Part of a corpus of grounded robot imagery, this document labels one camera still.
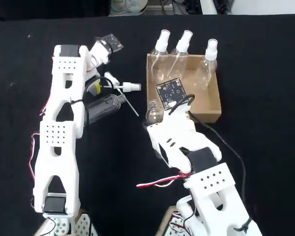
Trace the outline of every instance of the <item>black tablecloth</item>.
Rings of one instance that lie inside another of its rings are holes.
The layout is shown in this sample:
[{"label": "black tablecloth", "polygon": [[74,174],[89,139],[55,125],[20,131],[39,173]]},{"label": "black tablecloth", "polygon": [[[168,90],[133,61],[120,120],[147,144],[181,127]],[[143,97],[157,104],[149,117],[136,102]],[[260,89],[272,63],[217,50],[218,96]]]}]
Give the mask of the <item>black tablecloth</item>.
[{"label": "black tablecloth", "polygon": [[[172,49],[184,29],[193,31],[191,54],[219,40],[218,84],[222,116],[213,125],[243,157],[247,208],[264,235],[295,233],[295,15],[120,17],[0,23],[0,235],[32,235],[42,216],[30,207],[33,181],[30,135],[51,86],[57,44],[91,47],[114,33],[124,49],[107,66],[120,81],[142,83],[127,105],[90,127],[77,141],[81,207],[101,235],[154,235],[170,205],[188,194],[181,181],[168,188],[136,189],[174,173],[157,159],[142,127],[146,112],[146,53],[161,29]],[[236,157],[214,134],[240,190]]]}]

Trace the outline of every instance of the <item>spray nozzle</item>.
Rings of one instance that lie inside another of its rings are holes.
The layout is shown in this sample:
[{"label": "spray nozzle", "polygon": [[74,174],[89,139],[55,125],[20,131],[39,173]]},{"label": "spray nozzle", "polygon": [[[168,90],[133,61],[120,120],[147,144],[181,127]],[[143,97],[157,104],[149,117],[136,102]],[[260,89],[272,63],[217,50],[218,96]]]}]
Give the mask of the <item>spray nozzle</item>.
[{"label": "spray nozzle", "polygon": [[217,40],[212,38],[207,42],[206,55],[207,60],[216,60],[217,57]]},{"label": "spray nozzle", "polygon": [[189,48],[189,42],[191,40],[193,33],[189,30],[185,30],[181,39],[178,41],[176,49],[181,53],[186,53]]},{"label": "spray nozzle", "polygon": [[163,29],[161,31],[161,35],[159,36],[155,45],[156,50],[162,53],[166,51],[170,34],[171,33],[167,29]]}]

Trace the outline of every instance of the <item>black circuit board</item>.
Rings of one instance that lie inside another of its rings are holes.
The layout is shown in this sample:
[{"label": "black circuit board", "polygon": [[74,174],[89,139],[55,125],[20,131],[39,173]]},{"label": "black circuit board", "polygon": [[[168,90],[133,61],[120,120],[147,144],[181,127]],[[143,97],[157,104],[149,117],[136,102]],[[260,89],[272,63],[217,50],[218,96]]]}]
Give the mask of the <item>black circuit board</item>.
[{"label": "black circuit board", "polygon": [[162,101],[165,111],[171,109],[169,106],[171,102],[179,102],[186,96],[180,78],[175,78],[157,85],[156,91]]}]

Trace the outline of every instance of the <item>robotic arm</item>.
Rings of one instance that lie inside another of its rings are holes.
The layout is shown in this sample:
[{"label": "robotic arm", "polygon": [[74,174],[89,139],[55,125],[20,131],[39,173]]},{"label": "robotic arm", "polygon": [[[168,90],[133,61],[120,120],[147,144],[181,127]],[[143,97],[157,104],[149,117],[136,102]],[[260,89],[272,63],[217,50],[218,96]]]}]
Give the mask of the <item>robotic arm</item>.
[{"label": "robotic arm", "polygon": [[[103,87],[103,77],[99,77],[97,67],[107,64],[109,56],[121,48],[122,45],[111,34],[105,40],[98,39],[90,51],[86,46],[78,45],[57,45],[54,50],[50,97],[41,113],[44,116],[40,122],[40,148],[35,164],[34,209],[61,225],[71,223],[71,232],[75,231],[74,219],[80,209],[75,145],[76,139],[83,135],[86,110],[87,122],[95,122],[118,110],[123,102],[128,102],[121,90],[141,90],[137,84],[124,83],[121,86],[115,77],[106,72],[104,79],[120,95],[110,94],[87,105],[84,102],[86,92],[96,96]],[[67,82],[71,82],[69,88],[66,87]],[[65,103],[71,104],[74,119],[59,122],[57,116]],[[48,191],[53,176],[60,178],[65,193]]]},{"label": "robotic arm", "polygon": [[[261,236],[257,224],[249,217],[235,188],[217,145],[198,133],[183,103],[173,113],[165,111],[163,120],[147,127],[152,146],[169,167],[184,174],[184,187],[191,195],[177,202],[177,209],[193,236]],[[193,200],[200,216],[188,204]],[[222,210],[217,207],[223,204]]]}]

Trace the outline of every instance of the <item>clear plastic bottle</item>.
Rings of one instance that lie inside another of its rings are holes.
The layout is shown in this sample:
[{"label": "clear plastic bottle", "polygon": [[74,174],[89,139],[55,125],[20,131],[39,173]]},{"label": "clear plastic bottle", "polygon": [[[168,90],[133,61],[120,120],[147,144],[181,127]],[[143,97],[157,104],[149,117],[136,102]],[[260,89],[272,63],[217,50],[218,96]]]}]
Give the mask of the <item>clear plastic bottle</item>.
[{"label": "clear plastic bottle", "polygon": [[217,40],[210,39],[207,43],[206,54],[200,61],[194,76],[194,86],[200,89],[207,89],[212,75],[217,68]]},{"label": "clear plastic bottle", "polygon": [[171,33],[163,29],[156,42],[155,48],[151,52],[151,75],[152,82],[160,83],[166,74],[166,59],[168,57],[167,45]]},{"label": "clear plastic bottle", "polygon": [[147,125],[160,123],[163,120],[164,109],[159,107],[156,100],[148,102],[146,122]]},{"label": "clear plastic bottle", "polygon": [[174,48],[169,55],[166,75],[169,80],[177,77],[181,80],[183,79],[188,61],[188,47],[192,34],[191,31],[185,30],[181,39],[178,41],[176,48]]}]

